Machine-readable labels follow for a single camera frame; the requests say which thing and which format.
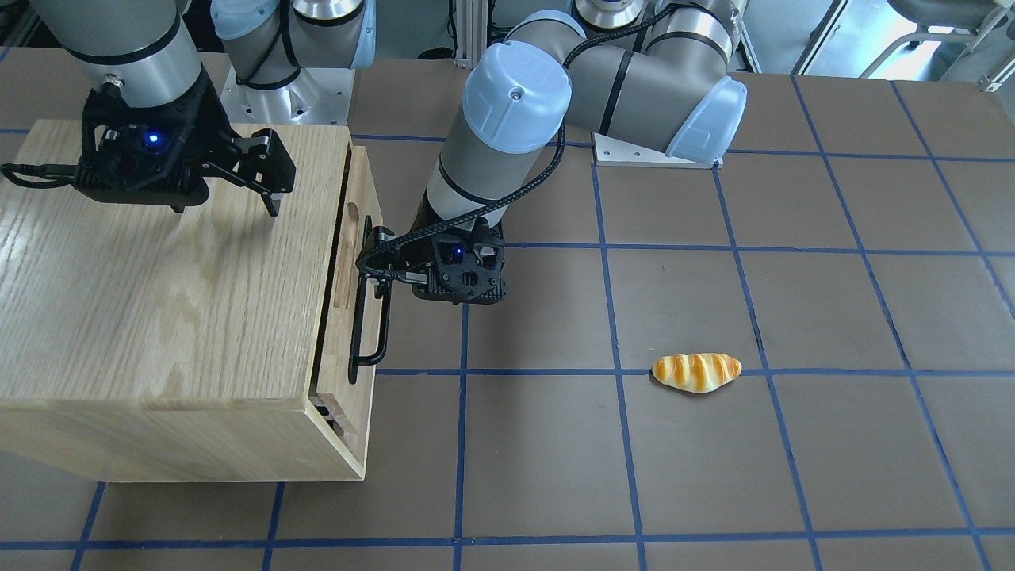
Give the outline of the black gripper at drawer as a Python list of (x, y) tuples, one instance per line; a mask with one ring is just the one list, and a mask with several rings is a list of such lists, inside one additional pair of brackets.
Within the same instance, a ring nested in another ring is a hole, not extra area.
[(394, 278), (421, 276), (412, 292), (422, 300), (490, 305), (507, 296), (502, 224), (478, 218), (471, 231), (450, 228), (420, 241), (410, 235), (395, 237), (384, 225), (367, 232), (358, 271), (373, 278), (374, 299), (390, 299)]

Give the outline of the silver robot arm on cabinet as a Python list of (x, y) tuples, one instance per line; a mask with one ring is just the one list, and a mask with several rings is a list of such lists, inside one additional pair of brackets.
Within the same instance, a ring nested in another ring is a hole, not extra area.
[(263, 128), (236, 133), (174, 1), (36, 1), (35, 10), (91, 90), (75, 165), (6, 165), (26, 188), (71, 186), (112, 205), (203, 205), (207, 179), (249, 188), (275, 217), (297, 168), (272, 125), (325, 121), (309, 69), (376, 58), (373, 1), (214, 1), (240, 104)]

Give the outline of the silver robot arm at drawer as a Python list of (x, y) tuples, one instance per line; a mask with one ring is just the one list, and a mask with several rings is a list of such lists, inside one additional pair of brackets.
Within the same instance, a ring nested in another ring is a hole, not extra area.
[(745, 7), (580, 1), (523, 19), (467, 78), (411, 230), (370, 232), (362, 278), (424, 300), (503, 300), (504, 214), (554, 172), (568, 126), (714, 165), (747, 102), (729, 75)]

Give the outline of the black gripper over cabinet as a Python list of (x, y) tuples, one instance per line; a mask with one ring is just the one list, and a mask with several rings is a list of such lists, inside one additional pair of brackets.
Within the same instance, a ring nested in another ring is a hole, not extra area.
[(204, 177), (253, 190), (270, 217), (293, 192), (297, 167), (273, 129), (249, 137), (232, 129), (210, 83), (195, 83), (156, 108), (129, 108), (122, 90), (92, 90), (81, 116), (81, 156), (72, 186), (115, 205), (162, 205), (176, 213), (203, 205)]

